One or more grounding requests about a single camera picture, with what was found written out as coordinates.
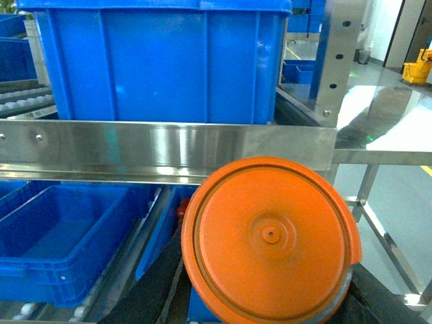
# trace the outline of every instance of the metal table leg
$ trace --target metal table leg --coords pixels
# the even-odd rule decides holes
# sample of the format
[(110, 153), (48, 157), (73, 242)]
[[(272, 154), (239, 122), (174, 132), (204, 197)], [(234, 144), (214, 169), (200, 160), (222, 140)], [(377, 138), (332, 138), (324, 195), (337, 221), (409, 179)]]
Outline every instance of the metal table leg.
[[(379, 165), (378, 164), (370, 164), (367, 166), (366, 171), (364, 173), (362, 184), (360, 185), (360, 189), (357, 194), (357, 201), (359, 202), (367, 202), (369, 198), (369, 194), (371, 193), (373, 182), (377, 177)], [(362, 217), (363, 208), (361, 206), (355, 206), (352, 209), (352, 214), (354, 219), (358, 223), (360, 218)]]
[(339, 164), (332, 164), (329, 171), (320, 172), (321, 176), (325, 178), (331, 185), (335, 184), (336, 175), (338, 174)]
[(366, 218), (375, 235), (378, 237), (379, 242), (384, 247), (387, 255), (395, 265), (398, 273), (404, 280), (408, 289), (413, 294), (421, 294), (425, 289), (425, 285), (415, 273), (414, 269), (411, 267), (410, 263), (399, 249), (398, 245), (393, 241), (393, 238), (384, 229), (375, 212), (367, 202), (362, 202), (361, 206), (358, 208), (362, 209), (361, 213)]

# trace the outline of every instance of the blue plastic crate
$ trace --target blue plastic crate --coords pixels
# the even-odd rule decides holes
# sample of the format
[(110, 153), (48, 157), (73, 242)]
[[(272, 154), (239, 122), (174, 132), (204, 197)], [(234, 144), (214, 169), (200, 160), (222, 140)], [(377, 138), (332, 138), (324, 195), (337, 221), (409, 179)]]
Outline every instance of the blue plastic crate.
[(192, 197), (197, 188), (197, 186), (172, 187), (169, 200), (156, 223), (150, 241), (136, 269), (136, 280), (139, 280), (146, 273), (173, 236), (177, 225), (177, 207), (180, 205), (180, 201), (182, 198)]
[(0, 219), (26, 203), (42, 190), (57, 182), (44, 181), (0, 181)]
[(61, 119), (265, 124), (290, 0), (18, 0)]
[(0, 37), (11, 37), (26, 32), (25, 15), (0, 13)]
[(312, 83), (315, 61), (286, 59), (282, 75), (286, 83)]
[(296, 67), (296, 83), (311, 84), (313, 78), (314, 65), (302, 65)]
[(35, 78), (28, 40), (0, 37), (0, 82)]
[(127, 193), (52, 186), (4, 217), (0, 300), (78, 306), (132, 227)]

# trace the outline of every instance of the gray floor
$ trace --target gray floor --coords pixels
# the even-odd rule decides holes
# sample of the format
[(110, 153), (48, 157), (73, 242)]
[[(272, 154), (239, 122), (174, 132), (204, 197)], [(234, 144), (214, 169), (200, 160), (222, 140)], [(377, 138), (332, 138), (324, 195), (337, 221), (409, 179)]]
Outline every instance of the gray floor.
[[(355, 76), (350, 77), (349, 85), (406, 86), (400, 82), (400, 74), (374, 63), (353, 63), (351, 71)], [(411, 88), (432, 97), (429, 88)], [(356, 195), (365, 168), (364, 165), (341, 165), (335, 187), (342, 196)], [(421, 167), (381, 166), (369, 202), (419, 277), (429, 283), (432, 279), (432, 177)], [(359, 230), (362, 264), (393, 293), (409, 293), (364, 219), (359, 223)]]

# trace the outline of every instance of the orange lid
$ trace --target orange lid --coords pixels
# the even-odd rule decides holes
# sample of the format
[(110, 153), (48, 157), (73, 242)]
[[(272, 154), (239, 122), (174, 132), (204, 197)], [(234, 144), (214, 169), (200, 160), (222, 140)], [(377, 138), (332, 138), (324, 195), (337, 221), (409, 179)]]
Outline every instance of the orange lid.
[(186, 211), (182, 251), (197, 292), (230, 324), (315, 317), (361, 258), (342, 197), (315, 172), (274, 157), (230, 163), (204, 181)]

